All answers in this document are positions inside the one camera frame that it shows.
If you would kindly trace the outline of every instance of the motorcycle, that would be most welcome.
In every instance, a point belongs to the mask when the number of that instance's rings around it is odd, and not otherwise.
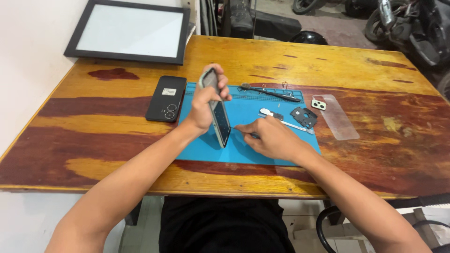
[[[378,0],[366,37],[395,45],[414,64],[439,72],[437,90],[450,100],[450,0]]]

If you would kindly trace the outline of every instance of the human arm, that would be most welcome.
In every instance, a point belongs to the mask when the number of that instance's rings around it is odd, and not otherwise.
[[[306,169],[377,253],[428,253],[414,228],[386,201],[319,155],[272,116],[237,125],[255,151]],[[256,132],[260,139],[250,136]]]
[[[212,122],[208,102],[231,99],[223,69],[211,64],[203,71],[209,67],[218,74],[220,96],[212,87],[197,87],[187,118],[83,195],[56,226],[46,253],[103,251],[110,230],[137,205],[178,154],[208,130]]]

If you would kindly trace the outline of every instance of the concrete floor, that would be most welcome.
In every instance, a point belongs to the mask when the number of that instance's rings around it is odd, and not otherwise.
[[[323,0],[318,9],[306,15],[296,15],[292,11],[292,4],[293,0],[257,0],[256,9],[297,19],[302,25],[303,31],[320,33],[330,45],[377,48],[364,36],[364,27],[367,20],[350,18],[344,14],[344,0]]]

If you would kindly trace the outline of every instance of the black picture frame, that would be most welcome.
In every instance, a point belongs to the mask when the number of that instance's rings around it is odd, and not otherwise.
[[[122,54],[113,52],[98,52],[98,51],[87,51],[87,50],[77,50],[78,42],[80,41],[81,35],[86,27],[89,17],[94,9],[95,5],[110,5],[118,7],[128,7],[137,9],[149,9],[157,11],[166,12],[178,12],[183,14],[183,20],[181,24],[180,31],[180,41],[178,42],[178,51],[176,57],[163,57],[163,56],[152,56],[152,55],[139,55],[139,54]],[[129,2],[119,2],[110,0],[89,0],[86,4],[85,10],[81,15],[78,24],[76,25],[75,31],[67,45],[64,55],[67,57],[94,57],[94,58],[104,58],[104,59],[119,59],[119,60],[131,60],[131,61],[144,61],[144,62],[154,62],[154,63],[170,63],[176,65],[183,65],[183,60],[185,58],[185,48],[186,48],[186,34],[189,25],[189,15],[190,9],[169,7],[169,6],[159,6],[159,5],[146,5],[138,3]]]

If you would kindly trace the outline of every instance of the phone frame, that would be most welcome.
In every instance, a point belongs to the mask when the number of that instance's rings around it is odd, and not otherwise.
[[[203,73],[200,76],[200,80],[198,81],[198,86],[200,87],[200,89],[205,88],[205,86],[203,84],[203,80],[204,80],[204,78],[207,75],[209,75],[211,73],[214,73],[217,76],[216,70],[214,68],[208,69],[205,73]],[[231,125],[230,125],[230,121],[228,120],[228,114],[227,114],[226,109],[225,109],[224,101],[222,100],[222,98],[220,99],[220,101],[221,101],[222,108],[223,108],[223,110],[225,112],[226,122],[228,124],[228,133],[227,133],[226,140],[222,139],[222,134],[221,134],[221,131],[220,131],[219,126],[218,126],[219,124],[217,123],[216,115],[214,114],[214,108],[211,106],[211,103],[208,103],[208,105],[209,105],[209,109],[210,109],[211,115],[212,115],[212,125],[214,126],[214,131],[216,132],[217,139],[219,140],[220,147],[221,148],[225,148],[226,144],[228,142],[228,139],[230,138]]]

